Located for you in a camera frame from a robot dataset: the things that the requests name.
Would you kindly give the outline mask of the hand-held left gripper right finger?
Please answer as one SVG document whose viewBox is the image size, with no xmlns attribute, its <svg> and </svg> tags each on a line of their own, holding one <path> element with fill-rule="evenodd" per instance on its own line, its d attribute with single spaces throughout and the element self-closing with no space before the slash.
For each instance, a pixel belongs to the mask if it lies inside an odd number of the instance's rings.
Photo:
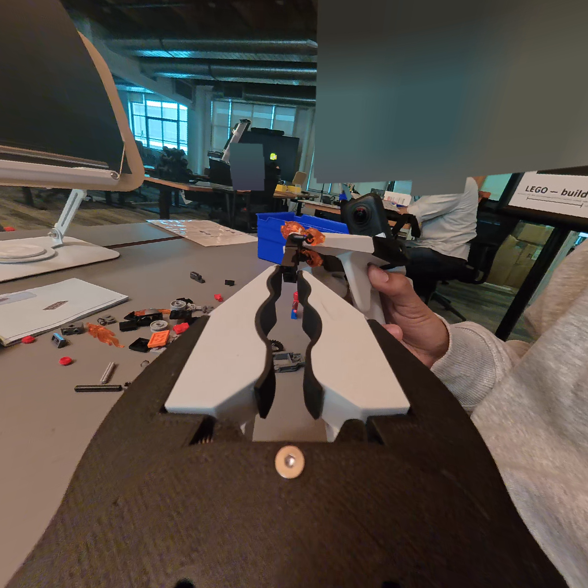
<svg viewBox="0 0 588 588">
<path fill-rule="evenodd" d="M 307 411 L 333 442 L 348 420 L 406 415 L 410 403 L 372 327 L 374 320 L 311 273 L 298 272 L 302 328 L 309 337 L 303 395 Z"/>
</svg>

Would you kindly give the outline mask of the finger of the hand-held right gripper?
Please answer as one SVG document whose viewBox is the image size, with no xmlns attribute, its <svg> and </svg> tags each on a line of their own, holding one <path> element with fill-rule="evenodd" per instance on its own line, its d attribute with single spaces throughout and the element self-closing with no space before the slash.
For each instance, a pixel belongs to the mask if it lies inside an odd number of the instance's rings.
<svg viewBox="0 0 588 588">
<path fill-rule="evenodd" d="M 337 256 L 344 252 L 373 254 L 375 250 L 372 237 L 343 233 L 304 233 L 301 245 L 321 256 Z"/>
<path fill-rule="evenodd" d="M 323 258 L 317 266 L 317 280 L 346 301 L 352 301 L 349 282 L 339 258 Z"/>
</svg>

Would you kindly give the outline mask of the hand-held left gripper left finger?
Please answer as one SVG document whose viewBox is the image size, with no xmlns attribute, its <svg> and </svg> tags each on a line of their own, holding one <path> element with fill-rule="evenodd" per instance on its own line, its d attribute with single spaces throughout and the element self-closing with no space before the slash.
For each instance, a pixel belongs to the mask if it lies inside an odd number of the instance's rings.
<svg viewBox="0 0 588 588">
<path fill-rule="evenodd" d="M 208 317 L 165 402 L 168 413 L 212 416 L 254 432 L 275 397 L 273 351 L 282 269 L 272 265 Z"/>
</svg>

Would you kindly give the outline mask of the black flaming lego minifigure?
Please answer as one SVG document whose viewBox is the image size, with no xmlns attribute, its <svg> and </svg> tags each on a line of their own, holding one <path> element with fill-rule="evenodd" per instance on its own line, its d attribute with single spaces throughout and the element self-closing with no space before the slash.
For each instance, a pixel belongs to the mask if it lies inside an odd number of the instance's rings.
<svg viewBox="0 0 588 588">
<path fill-rule="evenodd" d="M 321 254 L 313 247 L 324 244 L 326 236 L 317 229 L 306 229 L 296 221 L 285 222 L 281 233 L 286 239 L 281 263 L 282 279 L 284 283 L 296 283 L 301 262 L 305 262 L 310 268 L 323 264 Z"/>
</svg>

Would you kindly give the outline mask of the pile of lego pieces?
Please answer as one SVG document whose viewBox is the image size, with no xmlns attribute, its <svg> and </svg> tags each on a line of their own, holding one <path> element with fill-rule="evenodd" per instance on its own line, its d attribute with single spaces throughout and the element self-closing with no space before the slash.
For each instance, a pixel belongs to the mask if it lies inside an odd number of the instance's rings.
<svg viewBox="0 0 588 588">
<path fill-rule="evenodd" d="M 177 298 L 170 305 L 170 309 L 133 311 L 127 314 L 124 320 L 118 322 L 120 332 L 133 332 L 147 326 L 151 332 L 149 338 L 137 338 L 128 346 L 128 349 L 141 353 L 163 352 L 168 344 L 185 333 L 196 320 L 208 316 L 214 310 L 213 306 L 195 305 L 188 298 Z M 194 316 L 194 312 L 200 312 L 202 316 Z M 111 315 L 99 317 L 97 324 L 75 322 L 61 327 L 59 332 L 52 333 L 50 341 L 56 349 L 63 349 L 70 344 L 67 336 L 88 333 L 107 345 L 122 349 L 124 346 L 119 343 L 113 331 L 108 328 L 115 323 L 116 320 Z M 305 366 L 305 358 L 302 354 L 286 351 L 283 344 L 277 340 L 270 340 L 270 345 L 273 353 L 273 368 L 276 373 L 298 371 Z M 117 364 L 110 362 L 100 377 L 99 384 L 77 385 L 74 388 L 75 392 L 122 392 L 130 383 L 124 385 L 111 383 L 116 368 Z"/>
</svg>

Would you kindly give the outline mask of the person's right forearm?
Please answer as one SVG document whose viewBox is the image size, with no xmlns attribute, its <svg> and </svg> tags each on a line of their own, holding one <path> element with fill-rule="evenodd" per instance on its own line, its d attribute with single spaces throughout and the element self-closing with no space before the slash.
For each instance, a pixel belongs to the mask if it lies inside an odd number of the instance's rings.
<svg viewBox="0 0 588 588">
<path fill-rule="evenodd" d="M 474 323 L 450 325 L 447 352 L 431 367 L 435 376 L 452 392 L 468 414 L 520 361 L 532 346 L 523 341 L 502 341 Z"/>
</svg>

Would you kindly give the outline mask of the lego instruction booklet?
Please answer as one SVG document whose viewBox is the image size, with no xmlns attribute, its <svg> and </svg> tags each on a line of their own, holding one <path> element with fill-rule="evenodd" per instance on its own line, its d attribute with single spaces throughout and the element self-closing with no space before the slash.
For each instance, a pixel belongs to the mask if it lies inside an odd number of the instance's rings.
<svg viewBox="0 0 588 588">
<path fill-rule="evenodd" d="M 128 299 L 128 295 L 77 278 L 1 295 L 1 346 L 44 334 Z"/>
</svg>

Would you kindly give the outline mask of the person's right hand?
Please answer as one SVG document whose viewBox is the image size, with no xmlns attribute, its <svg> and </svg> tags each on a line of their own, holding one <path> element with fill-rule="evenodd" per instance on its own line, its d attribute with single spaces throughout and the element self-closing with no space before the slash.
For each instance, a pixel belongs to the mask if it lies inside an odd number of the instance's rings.
<svg viewBox="0 0 588 588">
<path fill-rule="evenodd" d="M 449 349 L 445 322 L 419 298 L 405 275 L 375 265 L 368 266 L 367 275 L 380 295 L 386 330 L 431 368 Z"/>
</svg>

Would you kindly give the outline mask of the blue plastic bin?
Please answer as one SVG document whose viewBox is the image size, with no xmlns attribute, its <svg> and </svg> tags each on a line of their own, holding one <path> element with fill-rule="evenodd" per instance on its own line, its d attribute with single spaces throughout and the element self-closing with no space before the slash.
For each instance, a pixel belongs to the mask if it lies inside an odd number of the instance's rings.
<svg viewBox="0 0 588 588">
<path fill-rule="evenodd" d="M 286 239 L 282 235 L 282 227 L 287 222 L 295 222 L 304 229 L 315 229 L 323 234 L 349 235 L 347 226 L 341 222 L 309 215 L 298 216 L 294 212 L 259 213 L 257 217 L 258 258 L 277 266 L 283 259 Z"/>
</svg>

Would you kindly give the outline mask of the laminated paper sheet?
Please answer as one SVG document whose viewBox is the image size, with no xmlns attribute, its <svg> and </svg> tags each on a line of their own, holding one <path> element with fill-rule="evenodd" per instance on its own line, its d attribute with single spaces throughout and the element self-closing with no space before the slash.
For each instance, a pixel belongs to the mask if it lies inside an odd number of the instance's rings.
<svg viewBox="0 0 588 588">
<path fill-rule="evenodd" d="M 211 220 L 150 219 L 147 223 L 205 247 L 240 245 L 258 241 L 256 235 L 237 231 Z"/>
</svg>

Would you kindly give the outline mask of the cardboard boxes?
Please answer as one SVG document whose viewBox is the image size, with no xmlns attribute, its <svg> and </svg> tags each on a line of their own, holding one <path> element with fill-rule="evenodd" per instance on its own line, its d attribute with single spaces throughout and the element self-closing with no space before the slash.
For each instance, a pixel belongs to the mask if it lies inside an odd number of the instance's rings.
<svg viewBox="0 0 588 588">
<path fill-rule="evenodd" d="M 486 282 L 519 289 L 552 231 L 552 226 L 519 222 L 499 247 Z"/>
</svg>

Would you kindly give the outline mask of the wooden office desk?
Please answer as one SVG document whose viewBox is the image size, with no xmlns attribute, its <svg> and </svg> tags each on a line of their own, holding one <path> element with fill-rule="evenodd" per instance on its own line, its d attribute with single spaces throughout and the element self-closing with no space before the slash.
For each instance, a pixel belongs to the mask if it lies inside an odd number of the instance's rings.
<svg viewBox="0 0 588 588">
<path fill-rule="evenodd" d="M 180 208 L 187 208 L 188 204 L 180 203 L 180 196 L 184 195 L 188 203 L 208 208 L 212 219 L 230 228 L 245 228 L 246 232 L 256 229 L 257 214 L 275 212 L 281 202 L 268 193 L 238 191 L 210 182 L 180 183 L 146 176 L 142 187 L 158 191 L 155 205 L 159 219 L 170 220 L 174 214 L 179 214 Z"/>
</svg>

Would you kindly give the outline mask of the person's grey sweatshirt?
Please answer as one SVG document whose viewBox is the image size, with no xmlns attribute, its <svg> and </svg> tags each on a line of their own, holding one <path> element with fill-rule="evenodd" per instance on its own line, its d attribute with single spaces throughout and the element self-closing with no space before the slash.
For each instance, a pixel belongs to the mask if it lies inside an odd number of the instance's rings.
<svg viewBox="0 0 588 588">
<path fill-rule="evenodd" d="M 535 342 L 474 411 L 518 513 L 587 587 L 587 241 L 525 312 Z"/>
</svg>

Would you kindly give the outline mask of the dark screen tablet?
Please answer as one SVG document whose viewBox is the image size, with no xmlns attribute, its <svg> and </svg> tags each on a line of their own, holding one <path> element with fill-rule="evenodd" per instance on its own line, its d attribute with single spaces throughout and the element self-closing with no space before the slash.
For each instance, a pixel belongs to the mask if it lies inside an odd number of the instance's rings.
<svg viewBox="0 0 588 588">
<path fill-rule="evenodd" d="M 1 1 L 1 185 L 128 192 L 145 177 L 110 70 L 59 1 Z"/>
</svg>

